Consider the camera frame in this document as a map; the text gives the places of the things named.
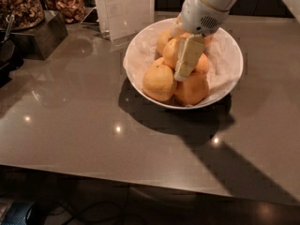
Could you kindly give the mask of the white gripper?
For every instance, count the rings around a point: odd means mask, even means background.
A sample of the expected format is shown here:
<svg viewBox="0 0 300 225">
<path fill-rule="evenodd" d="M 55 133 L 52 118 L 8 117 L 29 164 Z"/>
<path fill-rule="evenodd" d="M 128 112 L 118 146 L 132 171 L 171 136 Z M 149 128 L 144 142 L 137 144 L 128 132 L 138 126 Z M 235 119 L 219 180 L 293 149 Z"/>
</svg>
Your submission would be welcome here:
<svg viewBox="0 0 300 225">
<path fill-rule="evenodd" d="M 203 36 L 216 33 L 228 15 L 228 10 L 214 7 L 205 0 L 185 0 L 181 15 L 177 16 L 170 30 L 172 38 L 182 36 L 185 31 L 191 33 L 179 44 L 174 73 L 174 78 L 178 82 L 183 82 L 197 66 L 205 50 Z"/>
</svg>

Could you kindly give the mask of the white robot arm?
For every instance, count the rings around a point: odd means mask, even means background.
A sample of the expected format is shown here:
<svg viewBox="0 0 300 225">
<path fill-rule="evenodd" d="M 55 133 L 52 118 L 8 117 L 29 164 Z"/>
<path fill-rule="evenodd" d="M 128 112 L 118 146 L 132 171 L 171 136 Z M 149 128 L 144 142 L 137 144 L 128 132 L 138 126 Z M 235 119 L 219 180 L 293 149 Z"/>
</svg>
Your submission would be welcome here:
<svg viewBox="0 0 300 225">
<path fill-rule="evenodd" d="M 189 33 L 179 45 L 174 73 L 177 81 L 183 82 L 196 67 L 204 51 L 204 38 L 216 33 L 236 1 L 185 0 L 170 33 L 173 38 Z"/>
</svg>

